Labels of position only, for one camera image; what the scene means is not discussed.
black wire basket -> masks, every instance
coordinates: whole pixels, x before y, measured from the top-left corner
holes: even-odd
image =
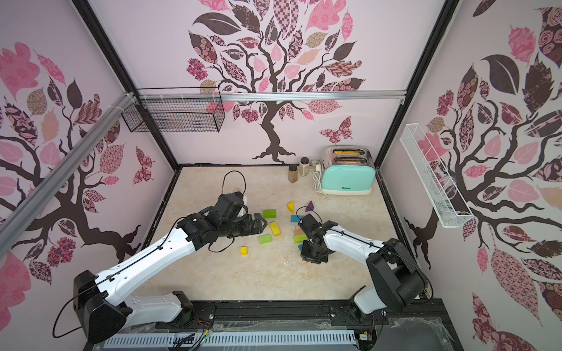
[[[193,98],[193,95],[189,98],[172,96],[142,97],[138,103],[148,112],[140,112],[136,104],[126,108],[121,116],[129,130],[149,131],[143,117],[152,117],[160,131],[220,131],[225,117],[220,93],[201,98]]]

black cable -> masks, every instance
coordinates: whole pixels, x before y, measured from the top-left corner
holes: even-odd
[[[86,290],[82,291],[81,293],[78,293],[78,294],[74,295],[70,300],[68,300],[68,301],[62,306],[61,310],[58,312],[57,318],[55,319],[55,323],[53,324],[53,332],[52,332],[53,338],[55,338],[55,339],[62,338],[63,336],[68,335],[68,334],[72,333],[73,331],[76,331],[76,330],[82,328],[81,326],[79,326],[78,328],[72,329],[71,331],[68,331],[68,332],[66,332],[66,333],[64,333],[64,334],[62,334],[62,335],[55,335],[55,328],[57,327],[58,319],[61,317],[62,311],[65,309],[65,307],[66,307],[69,303],[71,303],[71,302],[72,302],[75,298],[77,298],[78,296],[84,294],[86,291],[89,291],[90,289],[95,288],[96,286],[98,286],[99,284],[103,283],[104,281],[109,280],[109,279],[113,278],[114,276],[116,276],[117,274],[123,272],[124,270],[126,270],[126,269],[129,268],[130,266],[132,266],[132,265],[134,265],[135,263],[139,262],[141,259],[144,259],[144,258],[147,257],[148,255],[150,255],[151,253],[153,253],[154,251],[160,250],[160,249],[162,248],[162,246],[164,245],[164,243],[166,242],[166,240],[168,239],[168,236],[170,236],[170,233],[171,233],[172,230],[174,229],[175,225],[176,225],[180,220],[182,220],[182,219],[184,219],[184,218],[185,218],[185,217],[179,217],[179,218],[174,222],[174,225],[173,225],[172,228],[170,228],[170,230],[168,231],[168,234],[166,235],[166,238],[164,239],[164,241],[163,241],[160,245],[158,245],[154,250],[150,251],[149,253],[147,253],[147,254],[144,255],[143,257],[139,258],[139,259],[136,260],[135,262],[131,263],[130,265],[128,265],[128,266],[126,266],[126,267],[123,267],[123,268],[122,268],[121,270],[119,270],[118,272],[113,273],[112,275],[108,275],[105,279],[103,279],[103,280],[100,281],[99,283],[96,283],[95,285],[90,286],[90,287],[87,288]]]
[[[222,188],[220,189],[220,193],[221,193],[221,194],[224,194],[224,181],[226,180],[226,176],[228,176],[228,175],[231,174],[232,172],[240,173],[240,175],[242,176],[242,179],[244,180],[244,191],[242,192],[242,195],[244,195],[244,193],[246,192],[246,178],[244,177],[244,174],[242,174],[242,172],[240,172],[240,171],[230,171],[230,172],[228,172],[228,173],[226,173],[226,174],[224,175],[224,178],[223,178],[223,186],[222,186]]]

butterfly decal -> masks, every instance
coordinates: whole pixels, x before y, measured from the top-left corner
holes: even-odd
[[[341,137],[344,139],[351,138],[351,116],[344,119],[343,122],[339,125],[338,130],[333,129],[324,129],[320,130],[320,134],[325,136],[326,138],[330,138],[330,142],[337,145],[341,141]]]
[[[137,171],[135,174],[135,178],[133,179],[133,184],[140,183],[141,181],[149,181],[152,178],[152,173],[150,172],[149,168],[152,167],[154,163],[150,157],[145,156],[144,152],[137,147],[137,158],[139,159],[140,163],[140,170]]]

green block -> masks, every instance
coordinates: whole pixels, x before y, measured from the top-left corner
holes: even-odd
[[[271,234],[262,235],[259,238],[260,245],[271,243]]]
[[[277,210],[276,209],[265,209],[264,210],[264,218],[277,218]]]
[[[293,236],[293,242],[295,244],[300,244],[301,242],[305,241],[306,239],[307,239],[306,234]]]

power cord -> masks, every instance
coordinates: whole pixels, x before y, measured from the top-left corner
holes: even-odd
[[[149,253],[147,253],[147,254],[144,255],[143,257],[139,258],[139,259],[136,260],[135,262],[131,263],[130,265],[128,265],[128,266],[126,266],[126,267],[123,267],[123,268],[120,269],[118,272],[113,273],[113,274],[111,274],[111,275],[108,275],[105,279],[103,279],[103,280],[100,281],[99,283],[96,283],[95,285],[90,286],[90,287],[87,288],[86,290],[82,291],[81,293],[78,293],[78,294],[74,295],[70,300],[68,300],[68,301],[62,306],[61,310],[58,312],[57,318],[55,319],[55,323],[53,324],[53,332],[52,332],[53,338],[55,338],[55,339],[62,338],[63,336],[68,335],[68,334],[72,333],[73,331],[76,331],[76,330],[82,328],[81,326],[79,326],[78,328],[74,328],[74,329],[72,329],[71,331],[68,331],[68,332],[66,332],[66,333],[64,333],[64,334],[62,334],[62,335],[55,335],[55,328],[57,327],[58,319],[61,317],[62,311],[65,309],[65,307],[66,307],[69,303],[71,303],[71,302],[72,302],[75,298],[77,298],[78,296],[84,294],[86,291],[89,291],[90,289],[95,288],[96,286],[98,286],[99,284],[103,283],[104,281],[109,280],[109,279],[113,278],[114,276],[118,275],[119,273],[123,272],[124,270],[126,270],[126,269],[129,268],[130,266],[132,266],[132,265],[134,265],[135,263],[139,262],[141,259],[144,259],[144,258],[147,257],[148,255],[150,255],[151,253],[153,253],[154,251],[162,249],[162,246],[163,246],[164,243],[167,241],[168,236],[170,236],[170,233],[171,233],[172,230],[175,228],[176,224],[177,224],[180,220],[182,220],[182,219],[184,219],[184,218],[185,218],[185,217],[179,217],[179,218],[174,222],[174,225],[173,225],[172,228],[170,228],[170,230],[168,231],[168,234],[166,235],[166,238],[164,239],[164,241],[162,241],[162,243],[161,243],[160,245],[158,245],[157,247],[155,247],[154,250],[150,251]]]

